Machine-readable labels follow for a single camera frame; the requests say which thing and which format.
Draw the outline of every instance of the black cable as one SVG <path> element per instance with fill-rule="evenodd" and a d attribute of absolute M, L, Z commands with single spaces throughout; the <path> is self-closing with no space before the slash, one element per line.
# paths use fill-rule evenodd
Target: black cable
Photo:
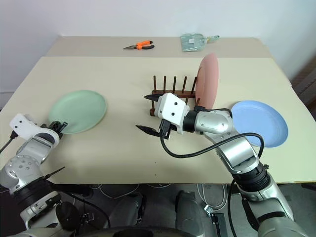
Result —
<path fill-rule="evenodd" d="M 13 141 L 14 138 L 18 137 L 18 134 L 15 131 L 11 132 L 9 141 L 0 149 L 0 153 Z"/>
<path fill-rule="evenodd" d="M 234 183 L 235 183 L 235 180 L 232 181 L 231 186 L 229 187 L 228 200 L 227 200 L 227 211 L 228 211 L 229 225 L 231 226 L 233 236 L 237 237 L 234 226 L 233 226 L 232 214 L 231 214 L 231 196 L 232 196 L 232 190 L 233 190 Z"/>
<path fill-rule="evenodd" d="M 88 205 L 94 207 L 94 208 L 97 209 L 98 211 L 100 211 L 100 212 L 105 216 L 105 218 L 106 218 L 107 221 L 108 221 L 108 228 L 111 228 L 111 222 L 110 222 L 109 216 L 105 213 L 105 211 L 103 211 L 101 208 L 99 208 L 98 206 L 94 205 L 93 203 L 90 203 L 90 202 L 88 202 L 88 201 L 86 201 L 86 200 L 83 200 L 83 199 L 81 199 L 81 198 L 79 198 L 79 197 L 77 197 L 77 196 L 75 196 L 75 195 L 73 195 L 73 194 L 71 194 L 71 193 L 69 193 L 69 192 L 66 192 L 66 191 L 63 191 L 63 192 L 64 192 L 65 194 L 71 196 L 72 198 L 77 199 L 77 200 L 79 200 L 79 201 L 82 201 L 83 203 L 86 203 L 86 204 L 88 204 Z"/>
<path fill-rule="evenodd" d="M 101 229 L 99 229 L 99 228 L 97 228 L 94 224 L 92 224 L 91 222 L 89 222 L 88 223 L 90 226 L 92 226 L 93 228 L 95 228 L 96 230 L 101 230 L 101 229 L 103 229 L 103 228 L 101 228 Z"/>
<path fill-rule="evenodd" d="M 161 145 L 162 145 L 162 147 L 164 148 L 164 150 L 165 150 L 169 155 L 171 155 L 172 157 L 176 157 L 176 158 L 189 158 L 189 157 L 195 157 L 195 156 L 201 155 L 201 154 L 203 154 L 203 153 L 205 153 L 205 152 L 209 152 L 209 151 L 211 151 L 211 150 L 213 150 L 213 149 L 215 149 L 215 148 L 217 148 L 217 147 L 219 147 L 219 146 L 222 146 L 222 145 L 224 145 L 224 144 L 226 144 L 226 143 L 228 143 L 228 142 L 231 142 L 231 141 L 233 141 L 233 140 L 235 140 L 235 139 L 237 139 L 237 138 L 246 137 L 246 136 L 254 136 L 254 137 L 259 138 L 259 140 L 260 140 L 260 149 L 259 149 L 258 157 L 260 158 L 261 155 L 262 155 L 263 148 L 264 148 L 264 145 L 265 145 L 265 144 L 264 144 L 264 141 L 263 141 L 262 136 L 260 136 L 260 135 L 257 134 L 257 133 L 253 133 L 253 132 L 247 132 L 247 133 L 238 134 L 238 135 L 232 136 L 232 137 L 230 137 L 230 138 L 227 138 L 227 139 L 225 139 L 225 140 L 223 140 L 223 141 L 221 141 L 221 142 L 218 142 L 218 143 L 216 143 L 216 144 L 214 144 L 214 145 L 212 145 L 212 146 L 210 146 L 210 147 L 207 147 L 207 148 L 205 148 L 205 149 L 203 149 L 203 150 L 200 150 L 200 151 L 198 151 L 198 152 L 194 152 L 194 153 L 190 153 L 190 154 L 184 154 L 184 155 L 178 155 L 178 154 L 175 154 L 175 153 L 171 152 L 171 151 L 168 149 L 168 147 L 166 146 L 166 144 L 164 143 L 164 139 L 163 139 L 162 137 L 160 137 L 160 141 L 161 141 Z"/>
<path fill-rule="evenodd" d="M 232 113 L 232 111 L 230 109 L 221 108 L 221 109 L 214 109 L 214 110 L 227 111 L 229 113 L 229 115 L 231 116 L 231 118 L 233 118 L 233 113 Z"/>
<path fill-rule="evenodd" d="M 87 212 L 86 212 L 86 210 L 85 210 L 85 202 L 83 203 L 83 214 L 85 215 Z M 85 226 L 85 221 L 83 221 L 83 233 L 85 232 L 85 228 L 84 228 L 84 226 Z"/>
<path fill-rule="evenodd" d="M 12 138 L 0 149 L 0 153 L 13 141 Z"/>

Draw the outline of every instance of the beige table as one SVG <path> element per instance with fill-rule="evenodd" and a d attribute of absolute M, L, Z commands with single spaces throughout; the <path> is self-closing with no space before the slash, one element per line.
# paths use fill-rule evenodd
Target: beige table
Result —
<path fill-rule="evenodd" d="M 123 50 L 137 42 L 152 40 L 151 50 Z M 90 57 L 177 57 L 203 58 L 214 52 L 219 58 L 271 58 L 271 54 L 256 38 L 219 38 L 203 51 L 182 52 L 179 37 L 59 37 L 47 56 Z"/>
<path fill-rule="evenodd" d="M 200 58 L 148 57 L 43 57 L 0 112 L 0 144 L 7 141 L 9 121 L 26 113 L 47 122 L 51 106 L 64 94 L 95 90 L 108 102 L 102 121 L 89 131 L 65 135 L 42 165 L 44 173 L 66 169 L 52 180 L 58 183 L 228 183 L 231 175 L 214 152 L 176 159 L 167 155 L 159 139 L 135 127 L 158 128 L 159 119 L 149 116 L 152 76 L 180 80 L 197 73 Z M 289 127 L 287 141 L 265 149 L 262 163 L 277 182 L 316 180 L 316 123 L 295 95 L 288 79 L 271 58 L 219 58 L 220 78 L 214 107 L 231 107 L 240 100 L 259 100 L 273 106 Z M 1 167 L 23 140 L 17 138 L 1 154 Z M 203 136 L 175 132 L 168 147 L 180 154 L 210 145 Z"/>

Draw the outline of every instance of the plate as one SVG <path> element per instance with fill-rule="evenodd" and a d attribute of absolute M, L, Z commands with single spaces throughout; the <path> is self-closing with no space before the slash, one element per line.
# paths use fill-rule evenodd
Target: plate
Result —
<path fill-rule="evenodd" d="M 282 115 L 271 106 L 254 100 L 236 103 L 233 108 L 234 127 L 239 133 L 254 132 L 261 135 L 265 147 L 282 145 L 288 136 L 287 124 Z M 260 146 L 256 137 L 247 137 L 255 146 Z"/>
<path fill-rule="evenodd" d="M 197 72 L 196 101 L 198 105 L 212 109 L 218 87 L 218 61 L 214 53 L 206 55 Z"/>
<path fill-rule="evenodd" d="M 91 90 L 78 90 L 60 98 L 49 113 L 49 122 L 67 122 L 62 131 L 74 134 L 94 127 L 104 116 L 107 105 L 102 95 Z"/>

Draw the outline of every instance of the plastic bag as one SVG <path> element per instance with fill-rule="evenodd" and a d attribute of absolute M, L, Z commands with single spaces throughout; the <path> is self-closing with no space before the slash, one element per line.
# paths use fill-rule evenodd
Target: plastic bag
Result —
<path fill-rule="evenodd" d="M 219 36 L 204 37 L 202 34 L 187 33 L 180 36 L 183 52 L 202 51 L 207 43 L 215 42 Z"/>

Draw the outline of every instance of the green plate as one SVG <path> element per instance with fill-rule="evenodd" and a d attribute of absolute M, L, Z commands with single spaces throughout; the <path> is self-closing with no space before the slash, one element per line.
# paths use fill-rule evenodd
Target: green plate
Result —
<path fill-rule="evenodd" d="M 94 127 L 104 116 L 107 105 L 102 95 L 91 90 L 71 92 L 53 105 L 49 122 L 67 122 L 64 134 L 74 134 Z"/>

